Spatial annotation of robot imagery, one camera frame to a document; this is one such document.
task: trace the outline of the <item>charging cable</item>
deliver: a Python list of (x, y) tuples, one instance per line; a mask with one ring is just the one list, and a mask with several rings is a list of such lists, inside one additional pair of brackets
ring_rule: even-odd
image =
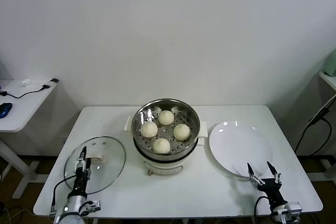
[(0, 91), (0, 95), (2, 95), (3, 97), (5, 97), (6, 95), (8, 95), (10, 97), (19, 99), (21, 97), (24, 97), (27, 94), (37, 93), (37, 92), (42, 91), (43, 89), (49, 89), (51, 86), (55, 85), (58, 81), (59, 81), (58, 79), (53, 78), (52, 80), (48, 81), (46, 84), (42, 85), (42, 88), (40, 88), (39, 90), (24, 93), (24, 94), (20, 95), (19, 97), (16, 97), (15, 95), (12, 95), (12, 94), (9, 94), (7, 91)]
[[(298, 148), (299, 148), (299, 145), (301, 144), (301, 141), (302, 141), (302, 139), (303, 139), (303, 137), (304, 137), (304, 135), (305, 135), (305, 133), (306, 133), (306, 131), (307, 131), (307, 129), (310, 127), (310, 126), (312, 126), (312, 125), (314, 125), (314, 124), (316, 124), (318, 121), (320, 121), (320, 120), (323, 120), (323, 121), (325, 121), (327, 124), (328, 124), (328, 126), (329, 126), (329, 128), (330, 128), (330, 131), (329, 131), (329, 135), (328, 135), (328, 138), (327, 138), (327, 141), (329, 140), (329, 138), (330, 138), (330, 135), (331, 135), (331, 125), (330, 125), (330, 123), (324, 118), (324, 116), (326, 115), (326, 114), (328, 114), (329, 113), (329, 108), (333, 105), (333, 103), (335, 102), (335, 100), (336, 100), (336, 94), (335, 95), (333, 95), (332, 96), (332, 98), (330, 98), (318, 111), (317, 111), (317, 113), (313, 116), (313, 118), (312, 119), (310, 119), (309, 120), (309, 122), (305, 125), (305, 127), (304, 127), (304, 130), (303, 130), (303, 133), (302, 133), (302, 135), (301, 135), (301, 138), (300, 138), (300, 140), (299, 140), (299, 142), (298, 142), (298, 144), (297, 144), (297, 146), (296, 146), (296, 148), (295, 148), (295, 150), (294, 150), (294, 152), (296, 153), (296, 151), (298, 150)], [(315, 151), (313, 154), (311, 154), (311, 155), (314, 155), (315, 153), (317, 153), (319, 150), (321, 150), (324, 146), (325, 146), (325, 144), (327, 143), (327, 141), (325, 141), (325, 143), (317, 150), (317, 151)]]

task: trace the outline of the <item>white wall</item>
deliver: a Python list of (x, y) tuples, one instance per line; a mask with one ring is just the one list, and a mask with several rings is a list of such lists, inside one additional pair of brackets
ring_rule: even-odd
[(336, 47), (335, 18), (335, 0), (0, 0), (2, 77), (61, 81), (3, 137), (56, 155), (83, 106), (162, 97), (267, 104), (293, 135), (321, 105), (312, 89), (291, 110)]

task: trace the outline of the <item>white table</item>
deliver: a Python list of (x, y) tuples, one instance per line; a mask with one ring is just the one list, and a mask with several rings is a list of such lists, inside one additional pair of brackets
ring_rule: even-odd
[(323, 71), (319, 73), (319, 76), (336, 91), (336, 77), (329, 76)]
[[(36, 82), (27, 87), (21, 87), (19, 80), (0, 80), (1, 90), (8, 93), (20, 96), (26, 92), (39, 90), (48, 80)], [(32, 118), (43, 101), (48, 97), (56, 85), (49, 89), (42, 90), (38, 93), (28, 94), (20, 99), (10, 96), (0, 96), (0, 104), (11, 102), (13, 104), (9, 114), (0, 119), (0, 132), (18, 132)], [(21, 174), (24, 175), (18, 187), (16, 188), (13, 198), (21, 198), (28, 183), (44, 183), (48, 177), (45, 174), (36, 174), (38, 161), (33, 161), (30, 166), (26, 165), (3, 141), (0, 140), (0, 156), (6, 160), (9, 165), (3, 171), (3, 178), (9, 172), (11, 166), (15, 167)]]
[[(281, 193), (287, 201), (300, 202), (303, 212), (320, 211), (323, 204), (300, 165), (291, 146), (269, 109), (264, 105), (194, 106), (208, 128), (228, 120), (244, 121), (257, 127), (268, 139), (271, 163), (282, 173)], [(204, 218), (252, 216), (254, 204), (262, 195), (249, 181), (225, 172), (212, 158), (207, 145), (197, 146), (181, 173), (173, 176), (148, 176), (133, 144), (130, 132), (124, 131), (129, 115), (137, 107), (86, 107), (79, 115), (57, 161), (35, 203), (34, 213), (47, 216), (55, 184), (63, 177), (69, 154), (84, 141), (96, 136), (113, 136), (126, 149), (124, 170), (117, 181), (105, 190), (89, 195), (100, 199), (102, 209), (95, 218)], [(270, 171), (264, 177), (271, 177)], [(56, 209), (64, 206), (70, 189), (66, 184), (56, 192)], [(270, 214), (266, 200), (258, 205), (259, 215)]]

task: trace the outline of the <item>cooker handle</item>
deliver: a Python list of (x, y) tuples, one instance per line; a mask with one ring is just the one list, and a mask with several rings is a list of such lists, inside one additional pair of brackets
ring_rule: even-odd
[(208, 125), (206, 122), (200, 122), (197, 145), (204, 145), (204, 140), (208, 137)]
[(129, 116), (126, 121), (124, 131), (131, 131), (131, 130), (132, 130), (132, 117)]

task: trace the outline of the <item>glass lid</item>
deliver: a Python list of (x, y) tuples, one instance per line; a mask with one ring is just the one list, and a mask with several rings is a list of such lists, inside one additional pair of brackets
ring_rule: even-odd
[[(91, 158), (91, 176), (87, 183), (87, 194), (94, 194), (110, 186), (121, 174), (126, 161), (124, 146), (115, 138), (100, 136), (79, 145), (69, 156), (64, 167), (64, 178), (75, 174), (76, 161), (86, 146), (86, 158)], [(72, 189), (75, 178), (66, 183)]]

